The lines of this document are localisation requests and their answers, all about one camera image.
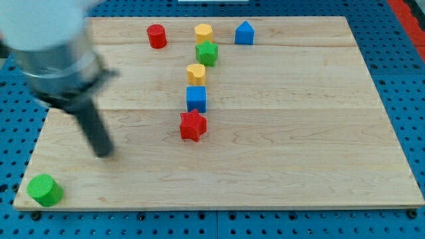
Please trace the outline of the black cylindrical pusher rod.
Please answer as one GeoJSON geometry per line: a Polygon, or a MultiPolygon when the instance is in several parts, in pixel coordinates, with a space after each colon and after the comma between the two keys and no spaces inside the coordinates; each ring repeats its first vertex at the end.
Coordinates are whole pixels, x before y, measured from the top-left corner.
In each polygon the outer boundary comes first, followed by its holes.
{"type": "Polygon", "coordinates": [[[110,156],[114,151],[114,144],[93,101],[84,102],[73,112],[73,115],[95,156],[100,158],[110,156]]]}

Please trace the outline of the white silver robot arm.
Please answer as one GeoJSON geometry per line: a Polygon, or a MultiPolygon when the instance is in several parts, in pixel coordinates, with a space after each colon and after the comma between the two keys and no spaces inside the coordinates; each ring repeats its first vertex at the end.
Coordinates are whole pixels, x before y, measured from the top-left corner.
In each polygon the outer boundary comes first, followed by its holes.
{"type": "Polygon", "coordinates": [[[92,98],[117,73],[95,51],[86,14],[98,0],[2,1],[1,35],[31,92],[73,115],[97,157],[114,144],[92,98]]]}

